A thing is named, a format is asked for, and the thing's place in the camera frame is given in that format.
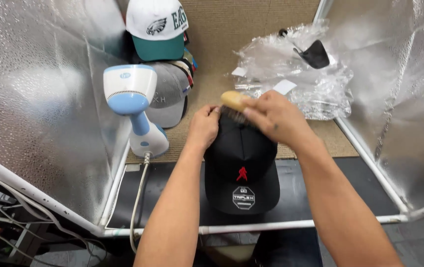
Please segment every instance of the wooden brush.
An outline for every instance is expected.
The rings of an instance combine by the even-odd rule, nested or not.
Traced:
[[[227,91],[220,97],[222,101],[221,113],[227,115],[229,118],[241,124],[250,124],[243,114],[245,106],[241,100],[250,98],[248,95],[240,94],[237,91]]]

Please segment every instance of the hand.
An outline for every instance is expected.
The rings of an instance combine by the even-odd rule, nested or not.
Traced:
[[[298,152],[305,138],[316,137],[304,114],[282,94],[270,90],[259,99],[244,99],[244,115],[271,140]]]
[[[189,124],[186,146],[205,152],[219,132],[219,107],[206,105],[199,109]]]

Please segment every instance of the forearm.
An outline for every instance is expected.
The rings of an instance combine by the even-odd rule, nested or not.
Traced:
[[[311,134],[296,151],[314,223],[339,266],[402,265],[374,214],[322,140]]]
[[[144,228],[134,266],[192,266],[203,151],[184,147]]]

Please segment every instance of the red embroidered logo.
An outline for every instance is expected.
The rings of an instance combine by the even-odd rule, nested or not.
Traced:
[[[240,176],[237,178],[237,180],[239,180],[240,178],[243,178],[245,181],[248,181],[248,179],[246,178],[246,170],[244,169],[244,167],[242,167],[239,170]]]

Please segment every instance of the green cap brim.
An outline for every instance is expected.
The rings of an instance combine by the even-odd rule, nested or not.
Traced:
[[[184,55],[184,35],[170,40],[149,41],[133,36],[136,52],[144,61],[177,60]]]

